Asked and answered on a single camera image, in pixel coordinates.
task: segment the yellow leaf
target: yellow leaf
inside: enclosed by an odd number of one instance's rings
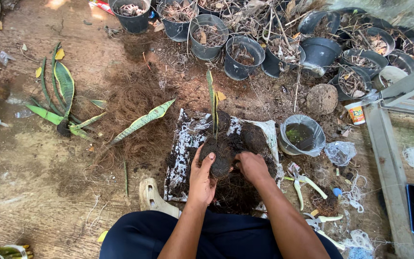
[[[60,60],[63,59],[63,57],[65,56],[65,52],[63,51],[63,49],[59,49],[57,51],[57,53],[55,54],[55,60]]]
[[[226,99],[226,95],[224,95],[222,92],[217,91],[218,100],[223,101]]]
[[[36,77],[37,78],[39,78],[40,77],[40,75],[41,75],[41,67],[38,67],[37,69],[36,69]]]
[[[105,236],[108,233],[108,230],[103,232],[97,239],[97,242],[103,242],[103,240],[105,240]]]
[[[315,216],[317,214],[319,214],[319,210],[317,210],[317,209],[315,209],[311,212],[311,215],[313,215],[313,216]]]

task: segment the person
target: person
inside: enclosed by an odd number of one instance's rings
[[[242,152],[235,159],[263,199],[268,219],[210,212],[207,207],[215,196],[217,183],[209,178],[209,170],[215,154],[210,153],[198,167],[195,161],[201,149],[202,146],[191,165],[190,192],[183,212],[178,214],[175,207],[164,209],[157,188],[156,194],[148,196],[147,186],[140,186],[140,202],[148,201],[150,209],[154,209],[122,216],[107,233],[100,259],[343,258],[292,207],[259,154]],[[150,192],[154,191],[155,182],[148,186]]]

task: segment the pruning shears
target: pruning shears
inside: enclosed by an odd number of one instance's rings
[[[319,188],[319,186],[317,186],[313,181],[311,181],[311,179],[307,178],[306,176],[300,175],[296,167],[297,165],[295,163],[292,163],[290,165],[290,168],[292,170],[293,177],[284,177],[284,179],[293,181],[293,186],[295,187],[295,190],[298,193],[299,210],[302,211],[304,208],[304,203],[303,203],[303,197],[301,195],[301,185],[299,182],[302,182],[303,183],[302,185],[309,183],[309,185],[312,186],[314,190],[316,190],[318,193],[320,193],[320,195],[324,199],[326,199],[328,196]]]
[[[340,219],[343,218],[343,215],[340,214],[337,217],[318,216],[317,218],[315,218],[313,215],[311,215],[309,213],[303,213],[303,214],[308,215],[309,217],[311,217],[311,219],[307,219],[306,222],[308,223],[309,226],[314,227],[315,232],[321,234],[322,236],[324,236],[325,238],[330,240],[330,242],[332,242],[338,249],[341,249],[341,250],[346,249],[346,247],[344,245],[342,245],[342,244],[338,243],[337,241],[331,239],[324,232],[325,222],[340,220]]]

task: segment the hand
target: hand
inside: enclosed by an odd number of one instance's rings
[[[187,203],[194,203],[207,207],[215,196],[215,188],[217,187],[217,180],[209,178],[210,166],[215,162],[215,153],[210,153],[202,161],[199,168],[197,162],[204,144],[202,144],[196,151],[196,155],[191,163],[190,175],[190,193],[188,195]]]
[[[241,169],[241,173],[245,179],[251,182],[255,187],[261,183],[266,183],[272,180],[271,175],[268,172],[268,166],[266,165],[263,156],[260,154],[255,155],[251,152],[242,152],[237,154],[234,159],[239,160],[236,165]]]

